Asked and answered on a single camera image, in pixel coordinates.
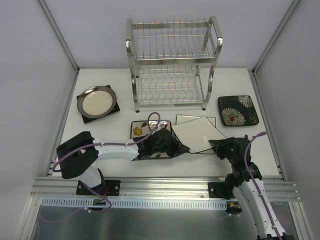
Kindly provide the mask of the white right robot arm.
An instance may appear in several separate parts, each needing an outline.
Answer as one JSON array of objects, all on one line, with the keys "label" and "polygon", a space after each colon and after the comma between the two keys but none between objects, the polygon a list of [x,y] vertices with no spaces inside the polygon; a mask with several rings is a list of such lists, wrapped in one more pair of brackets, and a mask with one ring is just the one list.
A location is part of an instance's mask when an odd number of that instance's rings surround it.
[{"label": "white right robot arm", "polygon": [[224,182],[213,192],[220,198],[236,198],[241,210],[253,225],[258,240],[293,240],[282,227],[266,194],[263,177],[258,166],[251,161],[251,140],[247,136],[209,140],[216,156],[231,164]]}]

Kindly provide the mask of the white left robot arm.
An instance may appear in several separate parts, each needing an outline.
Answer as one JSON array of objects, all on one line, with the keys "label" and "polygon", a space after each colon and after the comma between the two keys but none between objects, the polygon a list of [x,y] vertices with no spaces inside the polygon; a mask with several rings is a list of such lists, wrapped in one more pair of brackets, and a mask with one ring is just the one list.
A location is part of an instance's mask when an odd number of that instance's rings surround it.
[{"label": "white left robot arm", "polygon": [[52,171],[61,173],[63,179],[77,179],[89,191],[99,195],[105,190],[101,170],[93,163],[101,160],[150,160],[153,155],[167,154],[170,159],[189,152],[190,148],[172,133],[161,128],[143,137],[127,141],[106,142],[83,131],[56,148],[58,161]]}]

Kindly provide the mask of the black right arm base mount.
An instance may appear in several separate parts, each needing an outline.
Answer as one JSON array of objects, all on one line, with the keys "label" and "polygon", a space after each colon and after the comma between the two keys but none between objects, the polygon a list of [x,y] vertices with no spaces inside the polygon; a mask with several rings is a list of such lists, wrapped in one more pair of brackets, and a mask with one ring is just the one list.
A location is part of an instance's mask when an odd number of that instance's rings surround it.
[{"label": "black right arm base mount", "polygon": [[235,196],[233,194],[234,187],[238,187],[238,180],[233,174],[228,174],[224,182],[209,182],[208,186],[208,195],[210,198],[221,198],[230,200]]}]

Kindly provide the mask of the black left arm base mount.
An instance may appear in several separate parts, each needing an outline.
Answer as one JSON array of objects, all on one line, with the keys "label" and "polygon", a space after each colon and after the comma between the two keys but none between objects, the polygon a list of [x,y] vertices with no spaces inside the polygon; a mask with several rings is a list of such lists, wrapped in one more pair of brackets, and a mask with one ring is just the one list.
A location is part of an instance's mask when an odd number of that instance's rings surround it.
[{"label": "black left arm base mount", "polygon": [[[98,193],[99,195],[106,196],[119,196],[121,189],[121,181],[120,180],[110,180],[104,179],[104,183],[92,188],[94,192]],[[94,194],[88,190],[81,181],[78,181],[77,188],[76,188],[76,195],[78,196],[93,196]]]}]

